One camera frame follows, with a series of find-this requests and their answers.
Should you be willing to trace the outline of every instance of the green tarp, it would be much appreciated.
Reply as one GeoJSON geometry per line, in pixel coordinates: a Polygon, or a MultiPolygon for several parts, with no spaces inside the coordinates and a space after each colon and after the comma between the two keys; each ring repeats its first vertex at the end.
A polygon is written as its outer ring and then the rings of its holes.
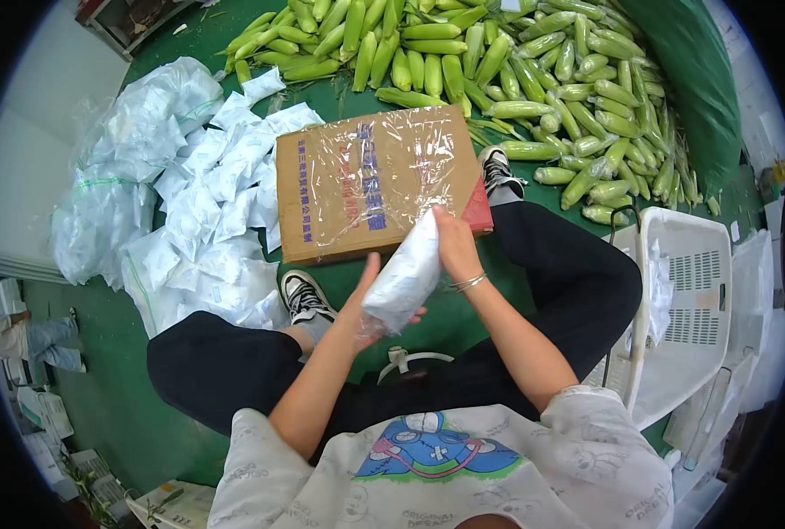
{"type": "Polygon", "coordinates": [[[722,36],[702,0],[620,0],[645,31],[675,91],[675,107],[704,196],[737,172],[740,108],[722,36]]]}

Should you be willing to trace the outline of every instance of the cardboard box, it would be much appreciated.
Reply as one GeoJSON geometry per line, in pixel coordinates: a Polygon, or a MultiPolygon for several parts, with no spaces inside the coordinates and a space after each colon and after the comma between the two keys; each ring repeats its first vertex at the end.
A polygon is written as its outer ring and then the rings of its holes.
{"type": "Polygon", "coordinates": [[[277,140],[283,261],[314,264],[393,250],[445,203],[493,230],[481,167],[457,107],[382,112],[277,140]]]}

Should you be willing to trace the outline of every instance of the green floor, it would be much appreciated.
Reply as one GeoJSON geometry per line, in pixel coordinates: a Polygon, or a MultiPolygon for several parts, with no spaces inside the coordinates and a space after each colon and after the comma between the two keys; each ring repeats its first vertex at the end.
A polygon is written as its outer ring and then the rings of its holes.
{"type": "MultiPolygon", "coordinates": [[[[181,55],[197,58],[216,72],[224,64],[224,58],[213,57],[213,54],[225,48],[251,19],[266,10],[280,10],[283,4],[283,0],[256,3],[222,0],[207,12],[189,9],[156,32],[132,64],[125,83],[181,55]],[[187,29],[173,36],[172,31],[182,23],[187,24],[187,29]]],[[[318,82],[294,93],[285,106],[307,101],[326,121],[393,109],[377,101],[369,91],[363,94],[349,91],[340,103],[338,94],[344,86],[343,80],[318,82]]],[[[226,95],[231,90],[240,90],[234,76],[227,79],[223,87],[226,95]]],[[[261,101],[253,111],[265,115],[268,104],[268,100],[261,101]]],[[[534,164],[514,164],[514,172],[531,179],[535,167],[534,164]]],[[[528,189],[526,200],[540,203],[597,235],[609,232],[609,228],[580,217],[579,206],[561,212],[559,192],[560,189],[535,184],[528,189]]],[[[727,226],[738,220],[743,235],[749,227],[759,227],[761,204],[750,172],[740,173],[723,196],[723,216],[717,220],[727,226]]],[[[694,213],[708,217],[703,207],[694,213]]],[[[162,215],[156,222],[162,224],[162,215]]],[[[518,309],[530,311],[531,297],[521,270],[507,262],[494,239],[481,239],[478,248],[492,281],[518,309]]],[[[269,259],[278,261],[280,257],[278,250],[269,259]]],[[[313,268],[311,272],[330,302],[339,307],[354,289],[361,269],[362,262],[352,261],[313,268]]],[[[90,372],[86,375],[55,373],[55,390],[64,399],[75,428],[75,444],[80,449],[98,450],[123,485],[139,492],[148,492],[171,478],[216,485],[228,450],[228,439],[165,405],[154,393],[145,367],[148,339],[131,299],[124,292],[112,292],[101,278],[80,287],[27,281],[24,292],[35,319],[65,316],[70,306],[78,310],[82,350],[90,372]]],[[[468,304],[448,289],[440,288],[426,306],[429,312],[419,326],[407,329],[397,339],[383,340],[362,353],[355,363],[351,380],[359,379],[367,370],[385,365],[387,348],[394,344],[410,350],[460,354],[486,337],[483,325],[468,304]]],[[[660,439],[664,428],[661,421],[645,432],[659,450],[664,446],[660,439]]]]}

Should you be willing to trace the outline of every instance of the black pants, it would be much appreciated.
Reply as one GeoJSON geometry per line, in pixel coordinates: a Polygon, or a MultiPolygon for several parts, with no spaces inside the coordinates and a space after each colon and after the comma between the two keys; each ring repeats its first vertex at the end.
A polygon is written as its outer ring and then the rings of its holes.
{"type": "MultiPolygon", "coordinates": [[[[639,269],[620,250],[542,206],[519,201],[492,212],[494,236],[527,271],[537,308],[528,320],[583,380],[633,319],[642,295],[639,269]]],[[[301,371],[300,356],[299,344],[287,334],[234,327],[196,312],[149,343],[148,366],[167,404],[229,436],[231,417],[240,408],[269,415],[301,371]]],[[[492,404],[533,421],[539,417],[486,339],[418,379],[391,386],[345,384],[320,450],[338,433],[359,432],[392,417],[492,404]]]]}

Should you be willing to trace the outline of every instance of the gray sock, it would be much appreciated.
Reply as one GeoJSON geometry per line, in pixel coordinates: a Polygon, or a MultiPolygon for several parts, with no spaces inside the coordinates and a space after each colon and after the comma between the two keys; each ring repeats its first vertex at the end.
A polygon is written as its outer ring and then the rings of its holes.
{"type": "Polygon", "coordinates": [[[322,336],[325,335],[329,328],[331,328],[331,325],[333,325],[333,323],[330,320],[326,319],[324,316],[320,316],[319,314],[316,314],[311,319],[304,322],[296,323],[297,327],[301,327],[304,329],[305,333],[310,335],[310,339],[313,340],[314,347],[319,344],[319,340],[321,340],[322,336]]]}
{"type": "Polygon", "coordinates": [[[496,187],[493,192],[490,194],[490,197],[486,199],[486,202],[490,205],[490,207],[501,206],[502,204],[508,204],[510,202],[518,202],[522,199],[510,189],[509,185],[499,185],[496,187]]]}

